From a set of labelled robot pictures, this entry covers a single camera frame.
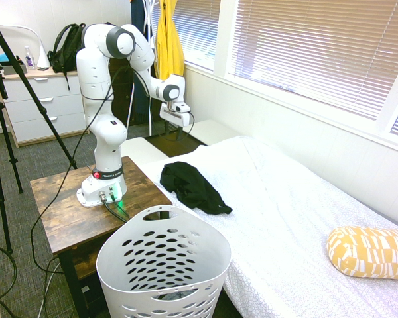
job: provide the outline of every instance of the white laundry basket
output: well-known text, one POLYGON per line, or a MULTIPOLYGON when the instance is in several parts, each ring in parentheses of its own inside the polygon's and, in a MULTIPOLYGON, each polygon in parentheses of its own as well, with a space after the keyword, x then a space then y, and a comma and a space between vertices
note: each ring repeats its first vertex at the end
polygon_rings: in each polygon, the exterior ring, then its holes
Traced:
POLYGON ((159 205, 116 231, 96 268, 112 318, 211 318, 230 260, 230 245, 215 228, 159 205), (161 211, 170 218, 145 220, 161 211))

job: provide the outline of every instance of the patterned pillow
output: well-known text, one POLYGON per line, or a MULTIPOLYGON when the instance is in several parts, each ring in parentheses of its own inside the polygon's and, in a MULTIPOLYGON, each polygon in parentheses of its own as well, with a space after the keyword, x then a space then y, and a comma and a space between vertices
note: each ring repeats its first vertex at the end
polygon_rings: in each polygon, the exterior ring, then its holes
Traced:
POLYGON ((327 239, 327 253, 345 275, 398 280, 398 230, 338 227, 327 239))

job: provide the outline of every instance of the mattress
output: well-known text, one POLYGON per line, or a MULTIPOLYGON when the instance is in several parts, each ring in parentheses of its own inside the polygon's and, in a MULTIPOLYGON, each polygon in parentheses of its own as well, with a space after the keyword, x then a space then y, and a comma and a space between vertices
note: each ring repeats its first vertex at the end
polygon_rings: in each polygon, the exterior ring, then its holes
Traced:
POLYGON ((224 289, 244 318, 398 317, 398 280, 345 276, 327 257, 336 227, 397 229, 298 162, 248 137, 140 167, 175 206, 229 240, 224 289), (190 210, 159 183, 165 164, 197 167, 233 211, 190 210))

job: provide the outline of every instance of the hanging yellow coat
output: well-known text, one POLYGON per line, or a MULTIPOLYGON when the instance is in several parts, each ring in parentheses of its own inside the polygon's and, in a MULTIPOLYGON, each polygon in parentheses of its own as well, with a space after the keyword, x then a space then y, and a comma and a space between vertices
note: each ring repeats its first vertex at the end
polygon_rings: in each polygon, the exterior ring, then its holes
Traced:
POLYGON ((158 58, 158 76, 166 80, 170 74, 183 75, 184 54, 172 19, 177 0, 160 0, 161 16, 156 35, 156 54, 158 58))

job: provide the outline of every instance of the tripod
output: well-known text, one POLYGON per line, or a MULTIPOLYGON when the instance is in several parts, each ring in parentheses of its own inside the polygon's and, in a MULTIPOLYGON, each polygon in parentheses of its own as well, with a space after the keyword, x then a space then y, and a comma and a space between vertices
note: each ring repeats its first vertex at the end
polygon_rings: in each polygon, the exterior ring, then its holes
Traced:
MULTIPOLYGON (((12 67, 15 69, 15 71, 19 75, 21 81, 24 83, 24 85, 25 85, 27 91, 29 92, 31 98, 35 102, 35 105, 37 106, 38 111, 40 111, 40 113, 42 114, 42 116, 46 120, 48 126, 50 127, 51 131, 53 132, 53 135, 56 137, 57 141, 59 142, 59 145, 62 147, 66 157, 68 157, 72 167, 74 167, 74 169, 76 169, 77 166, 76 166, 75 160, 72 159, 70 153, 68 152, 68 149, 66 148, 65 144, 62 142, 62 139, 60 138, 58 132, 54 128, 54 126, 53 126, 52 122, 50 121, 50 119, 48 118, 47 109, 44 108, 41 105, 41 102, 38 100, 38 97, 36 96, 33 88, 31 87, 30 83, 28 82, 27 78, 25 77, 20 65, 18 64, 18 61, 16 60, 16 58, 13 55, 11 49, 7 45, 7 43, 6 43, 5 39, 3 38, 3 35, 1 34, 1 32, 0 32, 0 47, 2 48, 2 50, 4 51, 6 56, 8 57, 12 67)), ((3 83, 3 76, 1 75, 1 73, 0 73, 0 94, 1 94, 3 99, 7 99, 7 93, 6 93, 6 89, 5 89, 4 83, 3 83)), ((8 131, 7 131, 7 128, 6 128, 5 118, 3 116, 3 108, 5 108, 5 105, 0 100, 0 124, 1 124, 1 127, 3 129, 3 134, 5 136, 7 152, 9 153, 10 163, 12 163, 12 166, 13 166, 13 171, 15 173, 15 178, 16 178, 16 182, 17 182, 17 185, 18 185, 19 193, 23 193, 21 180, 19 179, 18 169, 16 167, 16 163, 18 162, 18 160, 13 155, 11 141, 10 141, 9 134, 8 134, 8 131)), ((7 224, 7 216, 6 216, 6 209, 5 209, 5 197, 3 195, 3 187, 2 187, 2 183, 1 183, 1 176, 0 176, 0 212, 1 212, 1 220, 2 220, 2 223, 3 223, 3 231, 4 231, 4 234, 5 234, 7 251, 12 253, 11 240, 10 240, 10 236, 9 236, 9 227, 8 227, 8 224, 7 224)))

